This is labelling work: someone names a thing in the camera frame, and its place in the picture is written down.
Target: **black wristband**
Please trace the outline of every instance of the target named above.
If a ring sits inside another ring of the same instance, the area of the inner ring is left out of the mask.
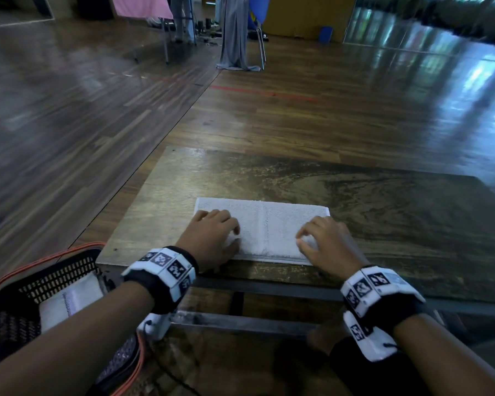
[[[156,275],[146,272],[145,270],[131,271],[123,277],[123,281],[138,282],[154,299],[153,314],[172,313],[183,298],[173,302],[169,288]]]
[[[396,325],[413,315],[427,313],[432,316],[431,310],[414,295],[404,293],[395,293],[382,297],[369,310],[363,318],[356,316],[358,322],[363,323],[368,328],[378,327],[392,336],[393,329]]]
[[[178,247],[178,246],[166,246],[166,249],[171,249],[172,251],[175,251],[176,253],[180,253],[182,256],[184,256],[189,264],[191,264],[194,267],[194,270],[196,273],[200,273],[200,269],[198,267],[198,263],[196,262],[196,259],[193,257],[191,253],[188,251]]]

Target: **gray cloth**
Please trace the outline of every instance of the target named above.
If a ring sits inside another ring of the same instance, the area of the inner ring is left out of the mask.
[[[222,0],[222,55],[218,69],[260,71],[260,66],[248,66],[249,0]]]

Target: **black basket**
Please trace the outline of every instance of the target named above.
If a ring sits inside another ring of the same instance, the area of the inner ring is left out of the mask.
[[[108,291],[115,287],[95,263],[101,250],[101,243],[81,246],[61,253],[66,254],[62,260],[40,260],[0,280],[0,361],[40,335],[38,305],[44,300],[92,271],[104,280]],[[140,353],[134,333],[99,374],[97,388],[108,393],[129,379],[138,368]]]

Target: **wooden board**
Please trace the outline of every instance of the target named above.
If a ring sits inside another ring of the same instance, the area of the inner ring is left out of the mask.
[[[495,302],[495,197],[469,176],[168,148],[98,261],[126,266],[175,243],[197,197],[328,206],[371,262],[425,295]],[[277,263],[233,261],[217,275],[340,285],[314,267]]]

